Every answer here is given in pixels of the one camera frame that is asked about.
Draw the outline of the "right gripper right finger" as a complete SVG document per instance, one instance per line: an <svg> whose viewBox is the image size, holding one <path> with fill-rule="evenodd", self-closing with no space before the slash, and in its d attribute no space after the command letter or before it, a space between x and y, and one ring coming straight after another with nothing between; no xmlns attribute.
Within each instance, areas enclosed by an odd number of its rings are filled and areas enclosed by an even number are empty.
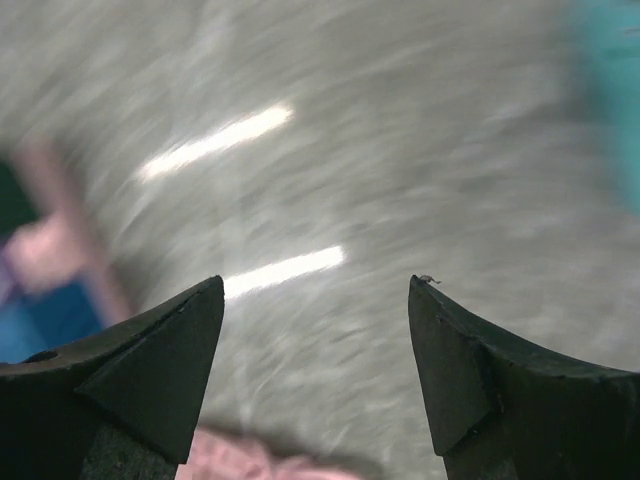
<svg viewBox="0 0 640 480"><path fill-rule="evenodd" d="M543 348L413 277L410 335L451 479L635 479L639 376Z"/></svg>

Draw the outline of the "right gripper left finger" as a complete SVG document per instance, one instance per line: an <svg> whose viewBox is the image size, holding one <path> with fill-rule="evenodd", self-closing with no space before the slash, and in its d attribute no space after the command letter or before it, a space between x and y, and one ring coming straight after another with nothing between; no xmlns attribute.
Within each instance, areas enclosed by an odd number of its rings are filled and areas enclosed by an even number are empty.
<svg viewBox="0 0 640 480"><path fill-rule="evenodd" d="M220 277L99 334L1 367L5 479L172 479L224 315Z"/></svg>

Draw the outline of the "blue cube adapter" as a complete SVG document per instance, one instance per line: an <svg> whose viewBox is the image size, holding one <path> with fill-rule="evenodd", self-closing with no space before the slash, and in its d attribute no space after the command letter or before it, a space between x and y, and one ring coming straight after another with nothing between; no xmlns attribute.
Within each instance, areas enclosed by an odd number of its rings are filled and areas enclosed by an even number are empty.
<svg viewBox="0 0 640 480"><path fill-rule="evenodd" d="M43 294L16 294L1 303L1 360L29 357L102 330L84 284L72 281Z"/></svg>

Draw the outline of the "pink power strip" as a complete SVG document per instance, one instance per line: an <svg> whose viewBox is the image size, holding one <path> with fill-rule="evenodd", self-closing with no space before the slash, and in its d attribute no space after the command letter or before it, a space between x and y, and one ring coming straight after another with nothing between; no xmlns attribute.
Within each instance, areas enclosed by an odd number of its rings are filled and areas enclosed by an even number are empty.
<svg viewBox="0 0 640 480"><path fill-rule="evenodd" d="M79 189L51 143L28 143L9 157L21 185L43 215L17 229L9 263L26 292L44 294L72 280L88 289L103 325L130 318L131 308L92 233Z"/></svg>

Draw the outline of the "teal power strip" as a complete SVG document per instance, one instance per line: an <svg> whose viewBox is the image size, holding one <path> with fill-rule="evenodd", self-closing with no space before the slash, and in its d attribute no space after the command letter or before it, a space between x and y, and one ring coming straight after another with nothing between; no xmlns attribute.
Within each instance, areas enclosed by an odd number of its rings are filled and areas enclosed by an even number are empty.
<svg viewBox="0 0 640 480"><path fill-rule="evenodd" d="M605 125L618 190L639 212L639 3L570 1L580 63Z"/></svg>

